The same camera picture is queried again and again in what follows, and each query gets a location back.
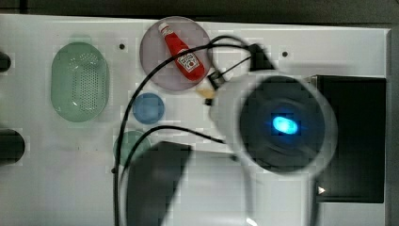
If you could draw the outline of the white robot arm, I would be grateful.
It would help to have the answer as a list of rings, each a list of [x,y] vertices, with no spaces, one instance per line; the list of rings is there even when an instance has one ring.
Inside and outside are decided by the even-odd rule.
[[[128,166],[126,226],[315,226],[316,176],[338,142],[333,109],[298,76],[222,85],[210,118],[230,153],[160,141]]]

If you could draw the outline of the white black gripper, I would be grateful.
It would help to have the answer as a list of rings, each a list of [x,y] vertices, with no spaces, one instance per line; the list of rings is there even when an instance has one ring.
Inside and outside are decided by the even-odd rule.
[[[214,71],[207,75],[207,80],[214,91],[225,90],[230,80],[221,71]]]

